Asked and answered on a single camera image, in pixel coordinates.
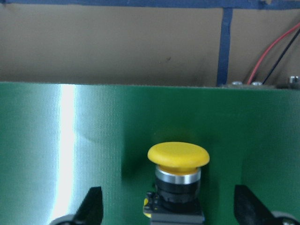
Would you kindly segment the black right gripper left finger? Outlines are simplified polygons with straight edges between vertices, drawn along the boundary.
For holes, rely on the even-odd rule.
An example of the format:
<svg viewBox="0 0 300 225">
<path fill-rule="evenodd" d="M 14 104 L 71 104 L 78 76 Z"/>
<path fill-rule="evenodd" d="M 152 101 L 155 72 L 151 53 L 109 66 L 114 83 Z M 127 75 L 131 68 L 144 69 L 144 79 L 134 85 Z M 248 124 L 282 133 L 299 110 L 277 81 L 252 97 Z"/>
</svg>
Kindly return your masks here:
<svg viewBox="0 0 300 225">
<path fill-rule="evenodd" d="M 72 225 L 100 225 L 103 220 L 101 187 L 91 187 L 71 220 Z"/>
</svg>

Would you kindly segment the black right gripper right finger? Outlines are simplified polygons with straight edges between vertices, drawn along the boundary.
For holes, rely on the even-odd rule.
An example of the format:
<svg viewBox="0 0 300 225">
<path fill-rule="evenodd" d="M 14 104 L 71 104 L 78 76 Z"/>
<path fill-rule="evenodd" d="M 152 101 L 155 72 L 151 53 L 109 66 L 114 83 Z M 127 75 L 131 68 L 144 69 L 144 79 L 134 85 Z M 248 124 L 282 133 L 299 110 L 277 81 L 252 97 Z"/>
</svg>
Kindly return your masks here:
<svg viewBox="0 0 300 225">
<path fill-rule="evenodd" d="M 239 225 L 280 225 L 267 207 L 245 185 L 234 189 L 234 216 Z"/>
</svg>

